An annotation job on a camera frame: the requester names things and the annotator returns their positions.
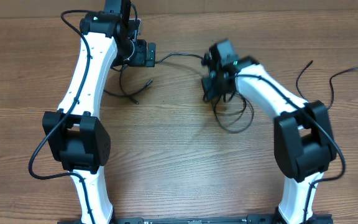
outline wood grain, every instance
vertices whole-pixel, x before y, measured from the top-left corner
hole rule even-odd
[[[58,17],[70,9],[100,11],[106,0],[0,0],[0,18]],[[139,14],[358,9],[358,0],[132,0]]]
[[[358,11],[243,12],[144,16],[143,36],[170,52],[203,54],[229,38],[239,55],[253,55],[283,86],[300,80],[310,100],[329,103],[329,77],[358,66]],[[71,17],[78,24],[80,17]],[[0,223],[56,223],[81,215],[71,179],[41,181],[27,171],[44,137],[44,111],[62,100],[78,58],[80,40],[60,19],[0,19]],[[282,197],[283,175],[273,157],[272,122],[255,106],[252,126],[226,134],[202,102],[194,58],[175,57],[155,68],[128,68],[128,92],[153,78],[136,99],[104,95],[101,120],[111,136],[106,166],[109,198],[118,217],[180,218],[272,213]],[[343,179],[319,185],[317,213],[336,223],[358,222],[358,71],[334,80],[329,111],[347,159]],[[117,73],[106,89],[118,92]],[[235,102],[230,110],[240,108]],[[250,118],[247,113],[240,124]],[[326,176],[340,171],[338,160]],[[61,172],[48,146],[35,162],[38,174]]]

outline wooden surface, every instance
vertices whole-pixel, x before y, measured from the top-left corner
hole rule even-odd
[[[70,21],[78,24],[79,17]],[[358,11],[243,12],[142,16],[142,38],[170,52],[203,54],[230,38],[239,55],[253,55],[283,86],[295,78],[310,100],[329,103],[331,75],[358,65]],[[0,20],[0,223],[56,223],[81,215],[70,178],[36,180],[28,160],[44,137],[44,111],[55,111],[70,84],[80,39],[60,19]],[[110,200],[118,217],[178,218],[272,213],[282,197],[283,174],[273,156],[272,122],[255,104],[252,126],[227,134],[202,102],[194,58],[176,57],[155,68],[128,68],[129,100],[103,96],[101,121],[111,136],[106,166]],[[111,72],[106,88],[118,92]],[[336,223],[358,222],[358,72],[334,80],[329,111],[347,161],[345,177],[319,185],[314,211]],[[234,109],[238,104],[231,104]],[[240,122],[245,124],[250,114]],[[46,146],[35,172],[62,172]],[[341,169],[337,159],[326,176]]]
[[[0,18],[57,17],[100,11],[106,0],[0,0]],[[358,0],[132,0],[139,14],[358,9]]]

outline wooden table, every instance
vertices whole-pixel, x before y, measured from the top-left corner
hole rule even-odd
[[[80,17],[71,17],[78,24]],[[232,40],[292,92],[295,78],[310,100],[330,99],[328,79],[358,65],[358,11],[247,12],[142,16],[142,38],[170,52],[203,54]],[[0,20],[0,223],[56,223],[81,216],[70,178],[33,179],[27,164],[44,137],[44,111],[55,111],[70,84],[80,39],[59,18]],[[228,134],[202,102],[200,61],[175,57],[155,68],[128,68],[128,92],[139,105],[104,95],[101,121],[111,136],[106,166],[109,198],[118,217],[180,218],[272,213],[281,201],[283,174],[273,156],[272,122],[255,104],[252,126]],[[117,73],[106,88],[119,93]],[[319,185],[314,211],[337,223],[358,223],[358,71],[334,80],[329,111],[347,162],[343,179]],[[239,101],[233,108],[241,107]],[[240,122],[245,124],[250,113]],[[35,161],[41,175],[62,172],[50,149]],[[326,177],[341,170],[339,159]]]

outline robotic arm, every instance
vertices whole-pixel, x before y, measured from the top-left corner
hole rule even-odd
[[[99,119],[101,96],[108,71],[111,67],[124,64],[133,67],[154,67],[155,64],[155,44],[147,45],[146,41],[137,39],[141,21],[129,20],[130,9],[130,0],[107,0],[104,11],[90,12],[81,20],[81,33],[91,53],[88,76],[79,102],[61,128],[48,140],[54,159],[62,163],[63,169],[80,174],[85,179],[89,206],[97,224],[116,222],[104,179],[111,139]],[[86,60],[87,51],[81,40],[80,55],[70,87],[58,111],[44,114],[42,124],[46,134],[71,107],[83,78]],[[203,65],[209,69],[209,77],[202,80],[208,99],[237,90],[256,102],[273,120],[275,158],[286,175],[283,199],[278,206],[276,219],[285,223],[301,223],[310,182],[322,178],[329,162],[335,159],[335,152],[327,140],[271,86],[258,78],[239,75],[253,74],[269,80],[332,136],[325,106],[320,102],[307,103],[291,94],[269,76],[256,60],[251,57],[240,59],[228,40],[213,45],[204,56]],[[79,126],[79,131],[75,131],[74,126]],[[311,134],[301,138],[298,128],[311,129]],[[82,208],[80,222],[92,223],[82,183],[75,176],[72,179]],[[311,193],[307,219],[313,216],[311,204],[314,194],[315,189]],[[332,223],[331,217],[314,216],[314,220],[319,220],[318,223]]]

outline cable tip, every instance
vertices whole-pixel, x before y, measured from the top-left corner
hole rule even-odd
[[[146,86],[149,86],[149,85],[151,85],[152,83],[153,83],[153,80],[152,80],[152,79],[150,79],[150,81],[149,81],[149,82],[147,82]]]

